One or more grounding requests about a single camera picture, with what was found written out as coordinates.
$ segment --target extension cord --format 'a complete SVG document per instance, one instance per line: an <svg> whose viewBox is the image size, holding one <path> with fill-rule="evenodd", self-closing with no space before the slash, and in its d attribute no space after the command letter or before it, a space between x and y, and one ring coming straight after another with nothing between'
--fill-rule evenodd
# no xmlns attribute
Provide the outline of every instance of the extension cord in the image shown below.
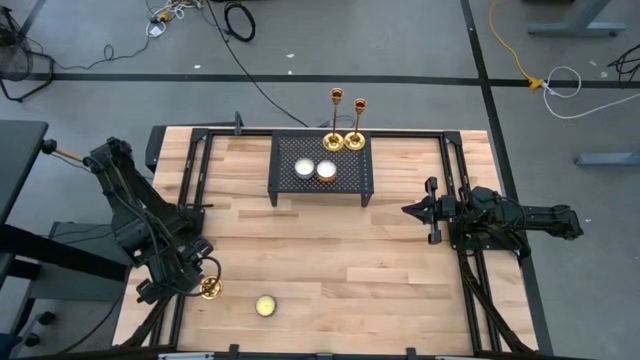
<svg viewBox="0 0 640 360"><path fill-rule="evenodd" d="M551 86L550 86L550 84L551 84L551 76L553 76L553 73L555 73L556 70L560 70L560 69L570 71L578 78L578 88L572 94L569 94L569 95L560 94L559 92L553 90L553 88L551 88ZM549 76L547 77L547 81L543 81L541 87L544 88L544 92L542 93L542 98L544 99L544 104L547 107L547 110L549 110L551 115L553 115L553 116L555 116L555 117L557 117L559 119L562 119L562 120L572 120L572 119L581 118L583 116L586 116L586 115L589 115L589 114L593 114L596 111L604 110L604 109L606 109L608 107L615 106L615 105L618 105L618 104L622 104L622 103L627 102L629 100L632 100L632 99L635 99L637 97L640 97L640 93L636 93L636 94L631 95L629 97L626 97L624 99L621 99L621 100L618 100L618 101L614 101L612 103L605 104L605 105L599 106L597 108L591 109L591 110L586 111L586 112L584 112L582 114L563 116L563 115L558 115L556 112L554 112L551 109L551 106L549 105L549 101L547 100L547 93L549 95L552 95L552 96L557 96L557 97L559 97L561 99L570 99L570 98L578 95L578 93L580 93L580 90L582 89L582 77L580 77L580 74L578 74L577 71L575 71L574 69L572 69L572 68L570 68L568 66L558 66L558 67L554 68L553 70L551 70L551 72L549 73Z"/></svg>

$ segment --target desk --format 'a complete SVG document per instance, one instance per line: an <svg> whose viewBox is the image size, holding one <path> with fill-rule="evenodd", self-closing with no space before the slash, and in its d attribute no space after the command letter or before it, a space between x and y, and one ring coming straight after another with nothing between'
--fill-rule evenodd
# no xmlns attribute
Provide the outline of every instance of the desk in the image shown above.
<svg viewBox="0 0 640 360"><path fill-rule="evenodd" d="M169 127L164 136L153 185L169 202L178 200L191 130ZM460 134L471 186L499 189L487 133ZM430 246L429 227L400 210L425 196L429 176L439 178L444 193L439 144L385 137L373 138L371 146L375 194L367 208L360 207L358 195L339 194L282 194L272 208L270 137L214 138L203 199L214 207L206 209L203 235L222 264L224 291L213 301L187 298L179 350L227 351L239 344L241 352L404 354L415 347L421 355L472 353L446 226L445 241ZM193 174L189 199L196 182ZM537 348L515 256L484 253L496 307L522 341ZM206 275L214 274L208 262L203 266ZM130 273L114 344L127 339L151 309L135 301L135 287L147 276L146 269ZM269 318L255 313L254 302L263 294L278 301ZM488 349L486 321L476 309ZM169 314L164 341L170 321Z"/></svg>

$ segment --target white candle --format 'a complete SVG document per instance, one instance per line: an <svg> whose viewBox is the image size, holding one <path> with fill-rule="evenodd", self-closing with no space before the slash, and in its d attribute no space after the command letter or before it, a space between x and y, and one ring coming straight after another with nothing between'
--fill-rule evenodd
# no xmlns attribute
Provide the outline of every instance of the white candle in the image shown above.
<svg viewBox="0 0 640 360"><path fill-rule="evenodd" d="M302 179L308 179L313 176L314 168L315 165L311 159L302 158L296 161L296 174Z"/></svg>
<svg viewBox="0 0 640 360"><path fill-rule="evenodd" d="M318 164L318 177L322 181L332 181L336 175L336 164L333 161L322 160Z"/></svg>

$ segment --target white cable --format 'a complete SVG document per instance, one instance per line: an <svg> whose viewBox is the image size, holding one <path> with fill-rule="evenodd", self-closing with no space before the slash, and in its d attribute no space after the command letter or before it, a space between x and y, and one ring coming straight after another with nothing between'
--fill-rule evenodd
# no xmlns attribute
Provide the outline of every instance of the white cable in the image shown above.
<svg viewBox="0 0 640 360"><path fill-rule="evenodd" d="M178 18L179 20L184 19L184 9L190 9L190 8L195 8L195 5L187 5L184 2L180 1L179 4L175 5L176 2L178 2L180 0L167 0L167 3L165 4L164 7L156 10L153 13L153 16L151 17L152 19L155 19L158 14L166 11L167 9L169 9L169 13L172 13L173 15L175 15L176 18ZM151 32L149 31L149 27L151 25L156 25L158 26L158 30L160 30L160 33L153 35L151 34ZM159 21L158 23L152 23L151 21L149 21L147 23L147 28L145 30L145 33L147 34L147 36L153 36L153 37L159 37L160 35L164 34L164 32L167 30L167 24L164 21Z"/></svg>
<svg viewBox="0 0 640 360"><path fill-rule="evenodd" d="M551 76L553 76L553 73L555 73L556 70L560 70L560 69L570 71L578 78L578 88L576 89L576 91L573 94L563 95L563 94L560 94L560 93L558 93L557 91L555 91L555 90L553 90L551 88ZM640 96L640 93L637 93L635 95L629 96L628 98L624 98L622 100L618 100L618 101L612 102L610 104L599 106L599 107L597 107L595 109L591 109L591 110L589 110L587 112L584 112L582 114L572 115L572 116L562 116L562 115L556 114L553 110L551 110L551 106L549 106L549 102L547 101L547 93L549 93L550 95L553 95L553 96L557 96L557 97L563 98L563 99L569 99L569 98L572 98L572 97L578 95L578 93L582 89L582 78L580 77L580 74L578 74L577 71L573 70L572 68L570 68L568 66L558 66L558 67L554 68L553 70L551 70L551 72L549 73L549 76L547 77L547 82L543 83L542 87L544 88L544 92L542 93L542 97L544 99L544 104L547 106L547 109L549 110L549 112L553 116L555 116L555 117L557 117L559 119L563 119L563 120L577 119L577 118L592 114L592 113L594 113L596 111L600 111L600 110L606 109L606 108L614 106L614 105L622 104L623 102L629 101L631 99L634 99L634 98Z"/></svg>

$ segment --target yellow cable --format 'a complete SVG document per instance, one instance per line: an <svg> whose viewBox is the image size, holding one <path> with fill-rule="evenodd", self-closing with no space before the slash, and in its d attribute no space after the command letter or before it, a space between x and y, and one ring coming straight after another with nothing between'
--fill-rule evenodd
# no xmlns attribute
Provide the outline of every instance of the yellow cable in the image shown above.
<svg viewBox="0 0 640 360"><path fill-rule="evenodd" d="M500 35L498 35L498 32L496 32L496 29L493 27L493 10L495 9L496 4L503 1L504 0L491 1L491 7L489 8L489 27L491 27L491 32L493 33L493 36L495 36L496 39L498 39L500 44L502 44L502 46L507 48L507 50L511 51L511 53L513 54L513 57L516 59L516 65L518 65L518 70L520 70L520 73L529 81L529 87L531 89L537 89L540 86L542 86L542 84L544 83L544 79L534 78L532 76L529 76L527 72L524 71L524 69L522 68L522 65L520 64L520 58L518 57L518 53L516 53L516 51L513 50L511 46L509 46L506 42L504 42L504 40L502 40Z"/></svg>

